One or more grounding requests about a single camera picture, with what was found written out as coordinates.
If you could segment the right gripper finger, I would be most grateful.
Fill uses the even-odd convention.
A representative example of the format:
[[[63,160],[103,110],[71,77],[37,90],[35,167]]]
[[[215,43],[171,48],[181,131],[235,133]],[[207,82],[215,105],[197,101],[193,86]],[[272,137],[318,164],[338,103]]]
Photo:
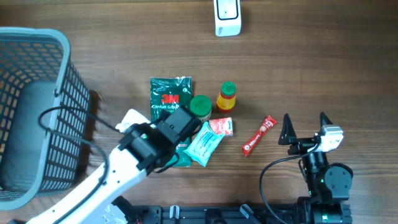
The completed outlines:
[[[320,113],[320,127],[324,127],[324,126],[328,126],[328,125],[332,125],[333,123],[330,121],[330,119],[328,118],[328,116],[324,113],[321,112]]]
[[[278,145],[291,145],[297,143],[297,135],[295,133],[292,121],[288,113],[284,115],[282,130],[278,140]]]

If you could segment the red Nescafe stick sachet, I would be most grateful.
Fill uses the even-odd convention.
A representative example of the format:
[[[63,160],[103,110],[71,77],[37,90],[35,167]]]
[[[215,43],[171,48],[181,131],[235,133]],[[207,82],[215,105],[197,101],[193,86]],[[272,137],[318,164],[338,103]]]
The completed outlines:
[[[241,149],[245,157],[250,156],[255,146],[259,143],[262,137],[276,124],[277,124],[276,119],[274,119],[271,116],[267,116],[267,118],[262,122],[260,128],[256,131],[255,135],[245,144],[242,145]]]

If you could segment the green lid small jar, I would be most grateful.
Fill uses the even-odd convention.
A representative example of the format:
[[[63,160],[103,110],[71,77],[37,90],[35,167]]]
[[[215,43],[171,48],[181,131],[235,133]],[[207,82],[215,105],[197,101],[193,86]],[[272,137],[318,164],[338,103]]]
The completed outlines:
[[[202,122],[210,119],[212,104],[205,95],[197,95],[190,101],[190,111]]]

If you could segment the green 3M gloves packet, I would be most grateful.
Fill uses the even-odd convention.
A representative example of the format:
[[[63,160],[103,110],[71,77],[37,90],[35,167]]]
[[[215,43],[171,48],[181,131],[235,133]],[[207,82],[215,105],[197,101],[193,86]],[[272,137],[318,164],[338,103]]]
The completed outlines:
[[[173,113],[179,106],[189,108],[192,100],[192,78],[155,78],[150,79],[150,115],[151,121],[159,118],[162,110]],[[191,143],[191,138],[180,142],[175,152],[176,156],[167,165],[174,164],[174,167],[190,167],[192,159],[184,153]]]

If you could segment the teal wet wipes pack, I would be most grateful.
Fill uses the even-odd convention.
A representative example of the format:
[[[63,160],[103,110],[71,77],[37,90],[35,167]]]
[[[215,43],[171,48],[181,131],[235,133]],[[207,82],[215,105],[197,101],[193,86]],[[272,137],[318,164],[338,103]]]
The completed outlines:
[[[218,147],[224,138],[224,134],[216,134],[209,125],[209,122],[203,123],[201,130],[197,133],[195,139],[183,152],[198,162],[201,166],[206,167],[212,153]]]

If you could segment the red white small box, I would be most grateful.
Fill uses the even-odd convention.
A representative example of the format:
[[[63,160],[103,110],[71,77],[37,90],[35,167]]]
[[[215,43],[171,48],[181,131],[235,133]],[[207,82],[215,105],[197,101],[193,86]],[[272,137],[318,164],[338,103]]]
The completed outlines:
[[[224,134],[225,137],[233,136],[232,118],[218,118],[208,121],[209,127],[216,134]]]

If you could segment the yellow bottle green cap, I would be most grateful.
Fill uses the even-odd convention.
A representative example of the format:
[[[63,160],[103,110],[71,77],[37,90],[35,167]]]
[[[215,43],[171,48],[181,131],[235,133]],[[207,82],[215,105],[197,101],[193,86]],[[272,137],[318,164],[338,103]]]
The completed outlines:
[[[236,85],[224,82],[216,99],[216,107],[220,113],[231,112],[236,104]]]

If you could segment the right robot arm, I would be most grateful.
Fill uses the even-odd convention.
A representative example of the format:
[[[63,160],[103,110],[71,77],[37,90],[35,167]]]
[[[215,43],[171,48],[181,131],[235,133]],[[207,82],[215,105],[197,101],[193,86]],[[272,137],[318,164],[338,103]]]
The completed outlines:
[[[330,164],[326,154],[343,140],[343,130],[322,112],[320,130],[310,138],[298,138],[290,116],[284,115],[280,145],[288,145],[288,155],[300,156],[298,162],[308,187],[308,197],[299,197],[282,214],[287,223],[352,223],[349,199],[353,171],[342,163]]]

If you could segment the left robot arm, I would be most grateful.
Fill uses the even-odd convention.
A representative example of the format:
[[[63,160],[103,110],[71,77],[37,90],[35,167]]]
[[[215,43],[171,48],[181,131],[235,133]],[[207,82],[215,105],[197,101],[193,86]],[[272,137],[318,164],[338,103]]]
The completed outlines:
[[[201,121],[186,107],[163,111],[154,122],[134,123],[122,131],[119,144],[80,185],[30,223],[92,223],[118,196],[151,172],[170,166],[177,145],[193,136]]]

